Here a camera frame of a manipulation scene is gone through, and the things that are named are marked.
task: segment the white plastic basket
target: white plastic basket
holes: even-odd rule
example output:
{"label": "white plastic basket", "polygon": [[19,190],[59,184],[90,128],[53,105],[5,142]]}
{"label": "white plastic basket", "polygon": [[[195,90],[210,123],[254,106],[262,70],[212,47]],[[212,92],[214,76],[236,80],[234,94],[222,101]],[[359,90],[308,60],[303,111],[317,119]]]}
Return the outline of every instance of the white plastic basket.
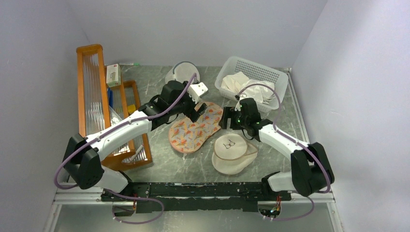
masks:
{"label": "white plastic basket", "polygon": [[[231,100],[236,100],[235,93],[222,89],[221,85],[222,79],[226,77],[226,75],[232,75],[237,72],[243,72],[250,79],[275,83],[275,91],[279,96],[280,102],[283,101],[283,97],[285,96],[286,88],[288,86],[288,76],[286,73],[239,57],[229,57],[217,76],[215,87],[219,89],[222,96]],[[256,104],[258,105],[258,110],[264,113],[279,108],[276,97],[270,101],[269,104],[262,104],[258,102]]]}

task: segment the small white box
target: small white box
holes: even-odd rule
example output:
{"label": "small white box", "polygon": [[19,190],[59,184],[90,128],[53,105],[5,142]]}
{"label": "small white box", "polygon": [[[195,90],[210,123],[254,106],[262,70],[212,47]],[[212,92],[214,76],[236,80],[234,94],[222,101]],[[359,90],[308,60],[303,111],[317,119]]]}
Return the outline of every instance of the small white box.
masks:
{"label": "small white box", "polygon": [[121,85],[121,68],[119,64],[113,64],[107,66],[107,85],[108,87],[114,87]]}

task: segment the eyeglasses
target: eyeglasses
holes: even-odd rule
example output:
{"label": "eyeglasses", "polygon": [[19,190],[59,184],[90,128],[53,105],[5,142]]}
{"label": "eyeglasses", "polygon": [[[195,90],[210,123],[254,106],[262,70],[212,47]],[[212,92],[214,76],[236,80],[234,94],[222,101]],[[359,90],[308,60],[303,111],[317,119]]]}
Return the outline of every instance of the eyeglasses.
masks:
{"label": "eyeglasses", "polygon": [[235,142],[232,142],[231,140],[229,140],[229,144],[228,145],[226,145],[226,144],[223,144],[224,146],[225,146],[225,148],[226,149],[229,149],[229,148],[231,148],[232,146],[235,146]]}

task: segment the table surface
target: table surface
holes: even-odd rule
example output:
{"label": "table surface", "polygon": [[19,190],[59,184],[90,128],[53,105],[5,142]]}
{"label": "table surface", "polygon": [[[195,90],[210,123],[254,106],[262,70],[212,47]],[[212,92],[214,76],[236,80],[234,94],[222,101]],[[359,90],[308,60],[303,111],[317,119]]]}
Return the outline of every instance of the table surface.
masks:
{"label": "table surface", "polygon": [[[165,84],[165,75],[172,66],[123,66],[122,76],[124,81],[135,80],[141,103],[148,102],[153,96],[160,94]],[[209,93],[203,97],[204,101],[214,102],[221,107],[235,106],[236,101],[229,100],[220,95],[215,87],[215,80],[221,67],[198,67],[201,82],[204,82]],[[263,118],[273,120],[278,111],[262,113]],[[260,181],[262,177],[273,172],[287,172],[290,170],[290,162],[272,147],[250,141],[258,147],[259,153],[256,159],[243,171],[235,175],[221,174],[212,165],[213,142],[221,135],[227,133],[242,132],[219,130],[209,137],[203,146],[196,152],[188,154],[183,159],[183,154],[175,151],[168,140],[170,125],[163,125],[148,133],[153,163],[143,167],[128,170],[125,173],[136,182],[242,182]],[[277,122],[279,128],[295,138],[305,141],[303,123],[298,114],[297,102],[294,92],[288,84],[283,99],[282,111]]]}
{"label": "table surface", "polygon": [[[309,203],[284,203],[282,218],[302,215],[311,208]],[[124,217],[129,221],[145,221],[158,212]],[[334,231],[326,203],[317,203],[311,215],[293,221],[263,220],[262,216],[242,210],[168,211],[148,224],[127,225],[112,220],[110,205],[63,205],[56,232],[121,231],[121,232],[332,232]]]}

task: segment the wooden frame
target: wooden frame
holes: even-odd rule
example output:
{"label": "wooden frame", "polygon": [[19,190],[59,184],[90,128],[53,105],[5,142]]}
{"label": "wooden frame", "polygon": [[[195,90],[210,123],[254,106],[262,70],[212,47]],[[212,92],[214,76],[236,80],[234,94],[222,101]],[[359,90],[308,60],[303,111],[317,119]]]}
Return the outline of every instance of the wooden frame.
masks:
{"label": "wooden frame", "polygon": [[[103,114],[103,121],[104,121],[104,128],[108,128],[111,126],[111,120],[110,120],[110,113],[109,113],[109,107],[108,107],[108,96],[107,96],[107,85],[105,83],[105,70],[106,67],[104,66],[104,59],[103,59],[103,47],[100,44],[92,44],[88,46],[83,46],[79,47],[76,50],[77,52],[77,68],[78,68],[78,118],[79,118],[79,131],[80,134],[85,137],[87,136],[86,128],[87,128],[87,120],[86,120],[86,103],[85,103],[85,88],[84,88],[84,73],[85,73],[85,67],[86,66],[86,71],[91,72],[90,70],[93,70],[94,72],[91,74],[92,77],[96,78],[95,74],[98,73],[99,75],[99,88],[101,91],[101,101],[102,101],[102,114]],[[98,56],[98,66],[96,67],[95,64],[92,63],[91,61],[91,56],[97,55]],[[136,89],[136,83],[134,81],[134,84],[131,83],[131,87],[135,90],[134,92],[134,97],[135,97],[135,103],[139,107],[139,96],[138,96],[138,91]],[[121,94],[121,105],[123,108],[124,112],[124,117],[128,117],[128,108],[127,108],[127,102],[126,102],[126,96],[125,96],[125,89],[124,89],[124,83],[122,82],[121,79],[121,85],[116,87],[119,88],[120,94]],[[149,143],[148,143],[148,138],[146,134],[143,136],[143,141],[144,141],[144,149],[146,152],[146,158],[147,160],[142,160],[138,161],[136,163],[122,163],[122,161],[132,155],[135,154],[135,145],[134,141],[130,140],[128,142],[128,150],[125,152],[121,153],[116,153],[116,154],[110,154],[108,155],[104,160],[101,161],[102,165],[114,170],[114,171],[124,171],[127,169],[131,169],[134,167],[142,166],[147,163],[152,162],[152,157],[149,149]]]}

